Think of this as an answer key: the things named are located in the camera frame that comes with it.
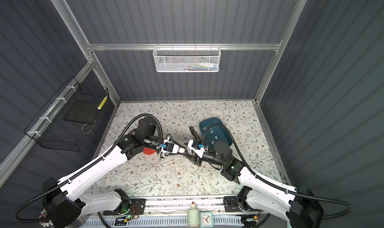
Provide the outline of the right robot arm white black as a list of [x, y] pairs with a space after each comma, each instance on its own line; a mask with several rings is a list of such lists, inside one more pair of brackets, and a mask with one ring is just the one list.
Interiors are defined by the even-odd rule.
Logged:
[[320, 227], [324, 210], [319, 202], [293, 195], [295, 188], [274, 181], [233, 156], [226, 142], [212, 147], [190, 140], [181, 151], [197, 165], [207, 162], [220, 166], [221, 175], [242, 186], [237, 204], [243, 211], [262, 210], [286, 221], [292, 228]]

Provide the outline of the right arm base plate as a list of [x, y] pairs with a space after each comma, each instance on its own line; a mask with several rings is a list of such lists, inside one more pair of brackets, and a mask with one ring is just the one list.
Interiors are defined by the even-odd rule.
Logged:
[[223, 204], [227, 213], [246, 212], [239, 206], [238, 198], [236, 196], [224, 196]]

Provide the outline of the black stapler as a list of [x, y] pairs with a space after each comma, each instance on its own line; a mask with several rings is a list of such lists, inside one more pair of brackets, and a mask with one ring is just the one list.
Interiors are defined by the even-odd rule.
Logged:
[[200, 149], [202, 147], [202, 139], [200, 138], [200, 136], [198, 135], [198, 133], [196, 132], [196, 130], [193, 126], [190, 126], [189, 129], [190, 129], [191, 134], [194, 137], [194, 140], [192, 141], [191, 146], [193, 148]]

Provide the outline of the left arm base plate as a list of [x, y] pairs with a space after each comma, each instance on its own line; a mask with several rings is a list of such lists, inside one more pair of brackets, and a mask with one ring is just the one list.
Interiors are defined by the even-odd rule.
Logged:
[[130, 199], [129, 202], [122, 201], [114, 211], [104, 211], [104, 216], [139, 216], [144, 214], [146, 199]]

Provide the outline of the teal plastic tray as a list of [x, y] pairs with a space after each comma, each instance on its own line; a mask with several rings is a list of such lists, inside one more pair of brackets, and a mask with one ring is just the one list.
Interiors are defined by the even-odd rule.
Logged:
[[[199, 129], [201, 131], [201, 134], [204, 135], [207, 128], [212, 124], [224, 125], [224, 123], [216, 117], [202, 120], [199, 123]], [[228, 146], [231, 146], [233, 144], [233, 140], [226, 129], [217, 125], [210, 127], [205, 134], [204, 143], [213, 147], [214, 144], [219, 141], [226, 142]]]

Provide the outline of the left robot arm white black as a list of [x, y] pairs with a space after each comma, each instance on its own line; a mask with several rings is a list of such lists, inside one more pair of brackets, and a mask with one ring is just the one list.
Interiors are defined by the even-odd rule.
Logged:
[[104, 211], [128, 217], [136, 215], [139, 209], [122, 189], [96, 195], [86, 195], [85, 191], [108, 172], [142, 153], [145, 148], [162, 156], [187, 152], [187, 148], [172, 141], [171, 137], [163, 136], [162, 126], [153, 115], [140, 114], [129, 125], [135, 121], [139, 122], [136, 129], [127, 133], [128, 128], [125, 128], [110, 148], [82, 168], [58, 181], [45, 182], [47, 194], [43, 196], [43, 206], [47, 211], [47, 219], [54, 227], [65, 228], [80, 217]]

